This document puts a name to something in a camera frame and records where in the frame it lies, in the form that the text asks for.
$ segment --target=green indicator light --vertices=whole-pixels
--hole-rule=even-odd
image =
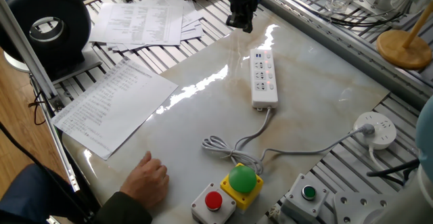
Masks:
[[[306,200],[314,200],[316,198],[316,190],[314,187],[309,185],[305,186],[302,189],[302,197]]]
[[[257,184],[256,173],[248,166],[237,166],[230,171],[229,183],[239,193],[250,193]]]

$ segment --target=power strip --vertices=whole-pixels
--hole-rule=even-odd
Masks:
[[[252,49],[250,52],[252,107],[278,106],[277,81],[272,50]]]

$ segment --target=red button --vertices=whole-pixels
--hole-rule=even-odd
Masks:
[[[204,199],[206,206],[211,211],[220,209],[223,204],[223,197],[216,191],[209,192]]]

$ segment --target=marble tabletop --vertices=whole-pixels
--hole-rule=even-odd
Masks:
[[[228,158],[205,152],[210,135],[230,145],[260,128],[266,112],[251,106],[249,54],[272,49],[279,107],[267,130],[242,149],[260,156],[265,148],[318,150],[347,134],[358,116],[388,93],[348,62],[265,10],[251,34],[235,30],[162,73],[179,88],[126,142],[104,161],[67,135],[63,142],[103,204],[147,150],[168,167],[166,200],[150,210],[154,223],[194,223],[191,203],[211,182],[234,167]],[[249,209],[229,223],[254,223],[325,154],[264,159],[265,182]]]

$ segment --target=paper document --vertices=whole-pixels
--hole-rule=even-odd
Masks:
[[[182,27],[187,26],[188,24],[191,24],[192,22],[195,22],[203,17],[199,12],[196,11],[194,2],[192,0],[144,0],[137,3],[137,5],[183,6]]]
[[[176,88],[125,57],[52,121],[107,160]]]
[[[112,48],[114,51],[121,51],[121,52],[124,52],[124,51],[129,50],[129,49],[127,48],[126,45],[123,45],[123,44],[121,44],[121,43],[118,43],[118,44],[116,44],[116,45],[117,45],[117,46],[115,46],[115,47]]]
[[[117,43],[107,43],[108,48],[117,47]]]
[[[180,45],[183,8],[104,3],[90,41]]]
[[[197,38],[197,37],[202,37],[203,35],[204,35],[203,28],[200,25],[200,26],[197,26],[195,29],[182,32],[182,34],[181,34],[181,40],[182,41],[186,41],[186,40],[189,40],[189,39],[193,39],[193,38]]]
[[[195,29],[197,26],[201,26],[201,25],[202,25],[202,23],[200,23],[200,21],[192,22],[191,24],[188,24],[187,26],[182,27],[182,32],[186,32],[188,30]]]

